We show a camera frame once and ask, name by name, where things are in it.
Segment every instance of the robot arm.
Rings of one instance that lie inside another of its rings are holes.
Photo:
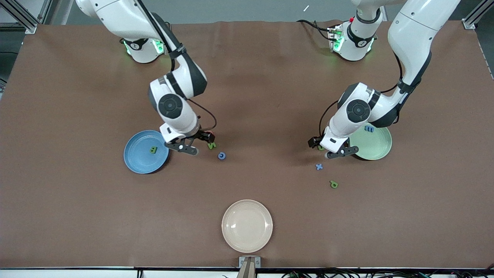
[[[335,27],[329,37],[330,48],[342,58],[358,61],[370,51],[374,35],[382,22],[380,7],[404,3],[406,0],[351,0],[357,7],[353,21]]]
[[[134,60],[153,61],[159,55],[156,42],[163,42],[170,51],[170,58],[180,64],[177,69],[152,81],[148,90],[151,104],[165,121],[160,131],[166,146],[197,155],[199,151],[191,146],[194,139],[213,142],[214,136],[200,129],[197,115],[186,101],[205,91],[206,76],[165,22],[157,14],[150,13],[141,0],[76,2],[86,15],[98,17],[111,33],[124,38]]]
[[[383,95],[362,83],[350,85],[338,101],[338,111],[322,138],[312,138],[309,146],[320,144],[329,151],[327,158],[345,156],[358,151],[342,145],[363,124],[369,122],[378,128],[393,124],[429,64],[432,40],[459,1],[409,0],[388,31],[391,48],[405,68],[393,94]]]

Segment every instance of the wire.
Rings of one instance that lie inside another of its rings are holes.
[[[396,61],[398,62],[398,67],[400,67],[400,79],[403,77],[403,68],[401,66],[401,62],[400,62],[400,59],[398,58],[398,56],[396,55],[396,53],[393,52],[393,54],[395,54],[395,58],[396,58]],[[398,83],[396,83],[392,88],[388,89],[388,90],[385,90],[385,91],[382,91],[381,93],[387,93],[391,90],[394,90],[396,88],[396,86],[398,86]]]
[[[335,102],[333,102],[333,103],[331,103],[331,105],[330,105],[330,106],[328,106],[328,107],[326,108],[326,110],[324,111],[323,115],[321,116],[321,119],[319,120],[319,136],[322,136],[322,135],[323,135],[323,132],[321,131],[321,123],[323,122],[323,118],[324,118],[324,116],[326,115],[326,113],[328,112],[328,110],[329,110],[329,109],[330,109],[333,105],[335,105],[337,102],[338,102],[338,100],[337,100],[337,101],[335,101]]]
[[[327,31],[327,29],[324,29],[324,28],[321,28],[321,27],[317,26],[317,24],[315,24],[315,23],[316,23],[316,21],[314,21],[314,23],[312,23],[312,22],[307,21],[307,20],[305,20],[305,19],[300,19],[300,20],[297,20],[297,22],[307,23],[307,24],[309,24],[310,26],[312,26],[313,28],[317,28],[317,29],[319,29],[319,30],[321,30],[321,31]],[[338,26],[338,25],[340,25],[340,24],[331,25],[331,26],[329,26],[328,28],[334,28],[334,27],[336,27],[336,26]]]
[[[148,17],[149,21],[153,25],[153,27],[156,30],[156,32],[158,33],[158,35],[160,35],[160,39],[163,41],[163,44],[165,45],[166,50],[168,51],[168,53],[170,53],[171,52],[170,46],[166,42],[165,36],[161,32],[161,30],[160,30],[159,26],[157,25],[156,21],[153,19],[153,17],[151,16],[150,12],[148,11],[148,8],[146,8],[146,6],[142,2],[142,0],[137,0],[137,2],[141,6],[142,10],[144,11],[144,13],[146,14],[146,16]],[[170,71],[173,71],[175,69],[175,59],[171,59],[170,58],[170,60],[171,60],[171,69],[170,69]]]
[[[336,42],[336,39],[332,39],[330,37],[326,37],[323,32],[321,31],[321,29],[319,28],[319,26],[317,26],[317,22],[314,20],[314,25],[316,25],[316,28],[317,28],[317,31],[319,31],[319,34],[321,34],[321,36],[323,36],[323,38],[325,38],[326,40],[328,41],[332,41],[332,42]]]
[[[214,125],[212,127],[202,129],[202,131],[212,130],[213,128],[216,127],[216,125],[218,124],[218,121],[216,120],[216,117],[213,115],[213,113],[211,113],[209,110],[207,110],[206,108],[204,108],[202,105],[198,104],[197,102],[195,102],[195,101],[193,101],[191,99],[188,99],[188,101],[190,101],[193,104],[197,105],[199,108],[201,108],[202,110],[206,111],[209,115],[211,115],[211,117],[213,117]]]
[[[307,24],[309,24],[311,27],[316,28],[316,29],[317,29],[317,31],[319,32],[319,34],[321,34],[321,36],[323,36],[323,38],[325,38],[325,39],[326,39],[326,40],[328,40],[328,41],[336,42],[336,39],[332,39],[332,38],[330,38],[330,37],[326,37],[326,36],[323,34],[323,32],[322,32],[322,31],[326,31],[326,32],[327,32],[328,30],[327,30],[327,29],[324,29],[324,28],[321,28],[321,27],[319,27],[319,26],[317,26],[317,22],[316,22],[315,20],[314,20],[314,23],[311,23],[311,22],[309,22],[309,21],[307,21],[307,20],[305,20],[305,19],[300,19],[300,20],[297,20],[297,22],[302,22],[302,23],[307,23]]]

